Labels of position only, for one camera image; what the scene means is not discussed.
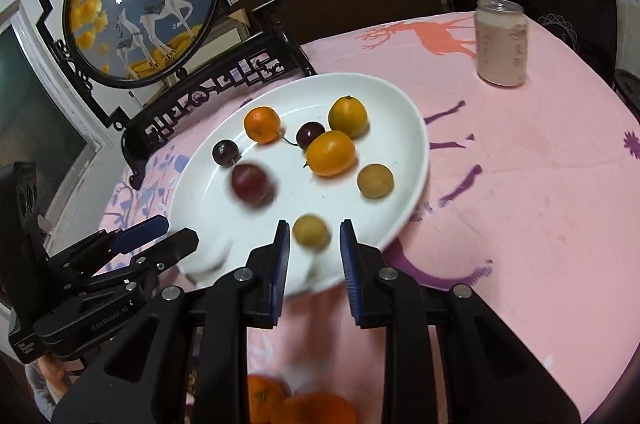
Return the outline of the grey knit sleeve forearm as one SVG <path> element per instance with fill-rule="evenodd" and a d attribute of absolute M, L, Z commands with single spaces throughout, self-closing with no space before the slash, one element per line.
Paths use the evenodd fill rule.
<path fill-rule="evenodd" d="M 55 400 L 52 397 L 46 380 L 40 372 L 38 360 L 26 364 L 25 374 L 27 382 L 34 394 L 34 400 L 38 410 L 48 421 L 50 421 L 56 406 L 62 398 L 60 400 Z"/>

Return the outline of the person's left hand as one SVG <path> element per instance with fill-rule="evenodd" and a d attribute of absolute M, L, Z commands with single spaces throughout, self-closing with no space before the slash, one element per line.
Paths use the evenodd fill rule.
<path fill-rule="evenodd" d="M 62 361 L 55 355 L 46 354 L 38 359 L 38 366 L 52 397 L 55 400 L 63 398 L 72 382 Z"/>

